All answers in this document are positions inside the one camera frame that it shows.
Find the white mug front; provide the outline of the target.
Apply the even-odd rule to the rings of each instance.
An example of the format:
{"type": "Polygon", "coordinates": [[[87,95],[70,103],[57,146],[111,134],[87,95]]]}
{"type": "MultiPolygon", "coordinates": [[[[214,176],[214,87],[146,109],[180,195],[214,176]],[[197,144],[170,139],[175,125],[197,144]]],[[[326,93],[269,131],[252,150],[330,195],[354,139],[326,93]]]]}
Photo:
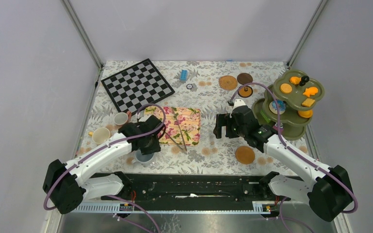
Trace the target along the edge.
{"type": "Polygon", "coordinates": [[[132,160],[132,164],[141,164],[144,167],[151,166],[154,163],[155,163],[154,153],[143,154],[140,150],[137,150],[135,152],[134,158],[132,160]]]}

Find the plain orange coaster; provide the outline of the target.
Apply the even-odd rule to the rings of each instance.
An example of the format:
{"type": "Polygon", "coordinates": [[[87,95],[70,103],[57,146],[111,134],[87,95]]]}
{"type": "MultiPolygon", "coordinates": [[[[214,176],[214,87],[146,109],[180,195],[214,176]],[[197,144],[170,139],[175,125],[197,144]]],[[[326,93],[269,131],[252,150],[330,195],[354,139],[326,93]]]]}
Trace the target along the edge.
{"type": "Polygon", "coordinates": [[[255,160],[255,152],[248,146],[241,146],[236,149],[235,157],[239,163],[249,165],[255,160]]]}

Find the small pink handled cup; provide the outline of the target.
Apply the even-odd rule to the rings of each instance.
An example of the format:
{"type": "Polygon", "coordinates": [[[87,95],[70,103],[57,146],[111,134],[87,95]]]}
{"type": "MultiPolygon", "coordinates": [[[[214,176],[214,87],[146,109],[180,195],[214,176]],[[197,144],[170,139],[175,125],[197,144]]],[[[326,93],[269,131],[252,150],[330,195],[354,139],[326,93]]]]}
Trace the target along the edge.
{"type": "Polygon", "coordinates": [[[127,112],[119,112],[114,116],[114,123],[118,126],[122,126],[128,122],[130,122],[132,117],[132,113],[130,111],[127,112]]]}

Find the dark brown coaster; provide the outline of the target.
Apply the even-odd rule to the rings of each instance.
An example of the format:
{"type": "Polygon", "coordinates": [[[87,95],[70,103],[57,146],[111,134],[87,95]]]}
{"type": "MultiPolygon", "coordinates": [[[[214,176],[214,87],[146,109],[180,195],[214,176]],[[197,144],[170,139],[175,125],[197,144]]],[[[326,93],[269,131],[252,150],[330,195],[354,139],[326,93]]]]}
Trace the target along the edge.
{"type": "Polygon", "coordinates": [[[237,75],[237,81],[241,84],[247,84],[247,83],[252,83],[253,82],[253,77],[249,73],[240,73],[237,75]]]}

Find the blue donut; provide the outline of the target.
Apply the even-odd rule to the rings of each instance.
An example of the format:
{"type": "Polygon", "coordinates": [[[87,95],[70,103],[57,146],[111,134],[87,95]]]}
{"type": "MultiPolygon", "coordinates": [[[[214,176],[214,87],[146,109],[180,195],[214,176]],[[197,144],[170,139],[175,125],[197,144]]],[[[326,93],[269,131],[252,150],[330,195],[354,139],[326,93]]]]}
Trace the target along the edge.
{"type": "Polygon", "coordinates": [[[286,111],[286,104],[281,100],[273,100],[269,103],[269,110],[273,114],[280,115],[286,111]]]}

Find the cream yellow cup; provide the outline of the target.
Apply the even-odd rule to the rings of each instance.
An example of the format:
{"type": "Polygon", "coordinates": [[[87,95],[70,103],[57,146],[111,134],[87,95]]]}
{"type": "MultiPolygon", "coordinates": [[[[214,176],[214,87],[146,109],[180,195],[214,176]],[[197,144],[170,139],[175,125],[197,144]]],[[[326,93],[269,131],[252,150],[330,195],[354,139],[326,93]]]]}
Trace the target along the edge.
{"type": "Polygon", "coordinates": [[[97,145],[106,142],[111,136],[110,130],[105,127],[97,128],[96,130],[88,132],[87,134],[91,137],[92,141],[97,145]]]}

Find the round brown cookie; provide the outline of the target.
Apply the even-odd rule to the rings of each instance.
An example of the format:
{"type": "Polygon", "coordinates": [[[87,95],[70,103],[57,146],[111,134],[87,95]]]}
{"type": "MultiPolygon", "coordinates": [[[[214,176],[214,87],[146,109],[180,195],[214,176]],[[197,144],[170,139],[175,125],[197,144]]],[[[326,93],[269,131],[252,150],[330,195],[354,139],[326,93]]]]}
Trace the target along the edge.
{"type": "Polygon", "coordinates": [[[292,92],[292,86],[288,83],[283,83],[280,85],[280,91],[284,94],[289,94],[292,92]]]}

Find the square orange cracker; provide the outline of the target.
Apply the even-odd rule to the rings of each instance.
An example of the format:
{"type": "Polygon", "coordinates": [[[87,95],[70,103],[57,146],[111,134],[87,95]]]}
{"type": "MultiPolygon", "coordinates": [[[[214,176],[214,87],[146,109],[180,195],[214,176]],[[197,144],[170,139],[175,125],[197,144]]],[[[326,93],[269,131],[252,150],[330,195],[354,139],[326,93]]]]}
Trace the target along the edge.
{"type": "Polygon", "coordinates": [[[302,102],[302,106],[303,106],[303,107],[312,107],[312,106],[314,105],[314,103],[315,103],[315,100],[314,100],[314,99],[312,99],[312,98],[307,98],[306,100],[304,100],[304,101],[302,102]]]}

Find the orange fish cookie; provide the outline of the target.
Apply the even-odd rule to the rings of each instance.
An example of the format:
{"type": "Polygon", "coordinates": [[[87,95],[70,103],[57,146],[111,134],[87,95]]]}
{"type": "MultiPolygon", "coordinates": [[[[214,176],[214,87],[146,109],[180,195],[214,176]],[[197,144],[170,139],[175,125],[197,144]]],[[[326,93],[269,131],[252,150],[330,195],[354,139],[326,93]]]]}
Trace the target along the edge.
{"type": "Polygon", "coordinates": [[[313,87],[306,88],[303,95],[310,98],[311,96],[318,94],[318,92],[319,92],[319,89],[313,86],[313,87]]]}

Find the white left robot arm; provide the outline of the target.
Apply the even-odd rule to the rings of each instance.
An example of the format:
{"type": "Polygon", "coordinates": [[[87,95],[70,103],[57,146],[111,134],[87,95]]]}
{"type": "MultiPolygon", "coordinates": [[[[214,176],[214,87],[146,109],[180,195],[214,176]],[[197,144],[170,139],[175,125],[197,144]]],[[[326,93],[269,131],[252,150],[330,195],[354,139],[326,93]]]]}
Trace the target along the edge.
{"type": "Polygon", "coordinates": [[[161,150],[158,133],[165,124],[151,115],[137,123],[127,123],[105,142],[90,152],[62,163],[52,161],[44,179],[43,191],[46,193],[43,207],[45,210],[57,209],[67,214],[84,200],[115,195],[124,200],[131,194],[131,187],[117,174],[94,177],[113,160],[133,151],[149,155],[161,150]]]}

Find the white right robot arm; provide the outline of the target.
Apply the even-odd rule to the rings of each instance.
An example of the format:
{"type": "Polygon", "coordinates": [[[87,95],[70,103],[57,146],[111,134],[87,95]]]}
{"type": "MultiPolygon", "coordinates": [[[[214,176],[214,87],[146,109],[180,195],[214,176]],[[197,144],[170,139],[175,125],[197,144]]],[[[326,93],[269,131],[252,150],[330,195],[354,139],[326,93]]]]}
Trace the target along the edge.
{"type": "Polygon", "coordinates": [[[330,167],[291,147],[272,126],[260,125],[247,105],[218,114],[213,133],[217,139],[242,137],[250,147],[279,160],[300,177],[297,180],[270,172],[259,187],[263,199],[271,200],[277,195],[300,201],[328,222],[345,213],[351,203],[351,211],[356,211],[357,200],[346,169],[339,165],[330,167]]]}

